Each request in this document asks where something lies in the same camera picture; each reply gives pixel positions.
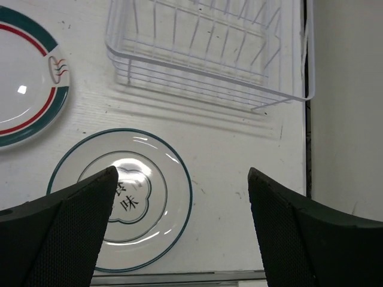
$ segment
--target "white table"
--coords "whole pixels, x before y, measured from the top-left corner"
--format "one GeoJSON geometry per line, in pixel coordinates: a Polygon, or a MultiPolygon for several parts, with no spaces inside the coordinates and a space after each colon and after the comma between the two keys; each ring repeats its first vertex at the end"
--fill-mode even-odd
{"type": "MultiPolygon", "coordinates": [[[[44,196],[59,160],[88,135],[115,127],[146,130],[183,158],[194,202],[177,244],[160,260],[129,274],[262,270],[247,173],[254,166],[305,192],[303,104],[249,114],[207,111],[184,99],[136,88],[121,91],[104,45],[108,1],[0,0],[0,5],[44,26],[71,68],[69,102],[61,117],[36,139],[0,152],[0,209],[44,196]]],[[[295,79],[295,90],[302,89],[300,75],[295,79]]]]}

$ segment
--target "plate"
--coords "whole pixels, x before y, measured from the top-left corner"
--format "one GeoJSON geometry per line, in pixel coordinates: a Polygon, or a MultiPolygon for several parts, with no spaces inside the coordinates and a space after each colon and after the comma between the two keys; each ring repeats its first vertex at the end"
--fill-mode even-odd
{"type": "Polygon", "coordinates": [[[0,148],[47,127],[62,109],[69,68],[38,23],[0,6],[0,148]]]}
{"type": "Polygon", "coordinates": [[[112,165],[118,185],[96,269],[130,271],[156,261],[180,238],[192,209],[192,185],[181,157],[165,141],[141,130],[112,129],[69,150],[47,194],[112,165]]]}

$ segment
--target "white wall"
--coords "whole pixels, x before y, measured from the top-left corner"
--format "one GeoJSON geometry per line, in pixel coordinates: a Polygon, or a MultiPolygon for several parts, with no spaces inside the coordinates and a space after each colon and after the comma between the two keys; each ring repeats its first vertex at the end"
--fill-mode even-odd
{"type": "Polygon", "coordinates": [[[314,0],[313,198],[383,221],[383,1],[314,0]]]}

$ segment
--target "white wire rack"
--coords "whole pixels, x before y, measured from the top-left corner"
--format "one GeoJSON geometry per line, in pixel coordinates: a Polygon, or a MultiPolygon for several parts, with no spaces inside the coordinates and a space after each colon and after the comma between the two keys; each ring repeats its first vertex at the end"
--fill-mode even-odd
{"type": "Polygon", "coordinates": [[[303,55],[294,5],[300,0],[112,0],[108,57],[126,84],[228,107],[308,100],[313,88],[308,98],[294,92],[303,55]]]}

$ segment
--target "dish rack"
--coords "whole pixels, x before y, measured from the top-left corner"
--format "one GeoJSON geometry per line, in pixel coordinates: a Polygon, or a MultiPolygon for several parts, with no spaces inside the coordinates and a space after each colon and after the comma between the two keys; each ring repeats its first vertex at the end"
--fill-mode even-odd
{"type": "Polygon", "coordinates": [[[108,57],[125,84],[216,105],[253,111],[306,101],[314,97],[312,0],[305,36],[295,5],[300,0],[112,0],[108,57]],[[294,78],[303,77],[307,46],[305,97],[294,78]]]}

